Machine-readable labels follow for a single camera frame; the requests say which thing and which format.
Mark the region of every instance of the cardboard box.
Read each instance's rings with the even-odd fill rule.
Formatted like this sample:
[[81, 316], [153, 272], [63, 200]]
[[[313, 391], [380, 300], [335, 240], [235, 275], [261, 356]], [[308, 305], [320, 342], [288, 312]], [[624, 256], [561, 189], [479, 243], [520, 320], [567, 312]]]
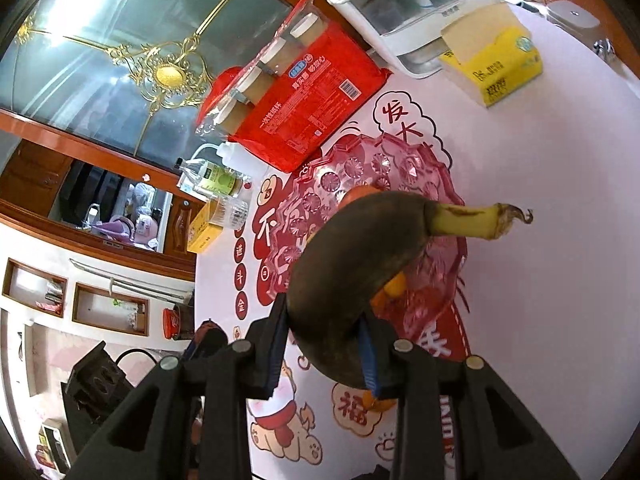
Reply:
[[482, 7], [442, 30], [451, 50], [444, 72], [476, 102], [491, 106], [542, 73], [531, 33], [508, 4]]
[[222, 227], [209, 223], [209, 218], [211, 218], [215, 207], [215, 200], [208, 201], [189, 225], [187, 250], [190, 253], [200, 254], [220, 236]]
[[136, 332], [144, 333], [146, 328], [146, 314], [136, 314]]

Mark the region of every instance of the red printed tablecloth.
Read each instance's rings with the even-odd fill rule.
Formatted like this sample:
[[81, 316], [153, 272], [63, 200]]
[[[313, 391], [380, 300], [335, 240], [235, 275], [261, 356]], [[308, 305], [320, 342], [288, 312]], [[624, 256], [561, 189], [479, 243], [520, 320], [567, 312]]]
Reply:
[[[393, 75], [322, 154], [353, 134], [425, 142], [450, 166], [469, 205], [533, 208], [531, 226], [518, 225], [498, 242], [468, 242], [462, 278], [470, 314], [457, 296], [461, 308], [447, 308], [420, 344], [462, 359], [466, 329], [474, 353], [581, 477], [599, 479], [640, 420], [640, 102], [586, 47], [516, 12], [533, 33], [543, 75], [489, 109], [443, 73]], [[244, 229], [223, 232], [198, 256], [196, 323], [212, 318], [239, 338], [268, 314], [264, 260], [294, 177], [265, 174]], [[395, 410], [368, 412], [361, 391], [320, 375], [292, 342], [274, 397], [248, 409], [252, 468], [266, 480], [349, 479], [377, 463], [390, 466]], [[443, 399], [446, 442], [449, 415]]]

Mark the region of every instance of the power cord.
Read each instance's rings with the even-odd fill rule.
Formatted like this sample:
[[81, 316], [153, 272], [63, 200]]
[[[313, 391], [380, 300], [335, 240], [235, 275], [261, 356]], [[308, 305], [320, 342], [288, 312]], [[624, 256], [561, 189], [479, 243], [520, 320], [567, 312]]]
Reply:
[[158, 364], [158, 361], [156, 361], [156, 358], [153, 357], [149, 352], [147, 352], [145, 349], [142, 348], [130, 348], [129, 350], [124, 351], [122, 354], [120, 354], [118, 356], [118, 358], [116, 359], [116, 365], [118, 365], [118, 363], [121, 361], [121, 359], [125, 356], [125, 355], [129, 355], [129, 354], [133, 354], [135, 352], [139, 352], [141, 354], [144, 354], [146, 356], [149, 357], [149, 359], [151, 359], [154, 364]]

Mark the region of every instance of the pink glass fruit plate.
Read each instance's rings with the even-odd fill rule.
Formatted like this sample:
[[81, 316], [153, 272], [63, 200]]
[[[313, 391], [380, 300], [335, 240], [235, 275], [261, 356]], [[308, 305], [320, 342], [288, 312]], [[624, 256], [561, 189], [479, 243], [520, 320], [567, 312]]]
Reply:
[[[276, 212], [278, 223], [271, 232], [271, 253], [266, 260], [271, 296], [287, 290], [291, 264], [302, 254], [309, 236], [338, 211], [345, 193], [365, 184], [464, 204], [453, 189], [447, 167], [428, 146], [407, 144], [388, 134], [343, 137], [326, 156], [302, 171], [293, 192]], [[453, 301], [465, 259], [464, 238], [432, 238], [404, 269], [406, 292], [388, 299], [377, 314], [391, 322], [400, 337], [416, 341]]]

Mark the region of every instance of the banana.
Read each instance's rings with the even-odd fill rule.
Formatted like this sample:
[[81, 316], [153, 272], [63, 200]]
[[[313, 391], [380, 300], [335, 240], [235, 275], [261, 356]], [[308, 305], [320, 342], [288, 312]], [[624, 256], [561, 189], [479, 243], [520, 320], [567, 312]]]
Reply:
[[522, 209], [510, 204], [494, 204], [474, 208], [436, 202], [431, 218], [431, 234], [464, 236], [497, 240], [507, 234], [514, 220], [525, 224], [533, 222], [533, 211], [524, 214]]
[[366, 389], [354, 324], [373, 298], [424, 249], [431, 237], [494, 240], [515, 220], [515, 206], [468, 208], [415, 193], [385, 191], [340, 209], [306, 245], [291, 269], [289, 325], [300, 351], [321, 373]]

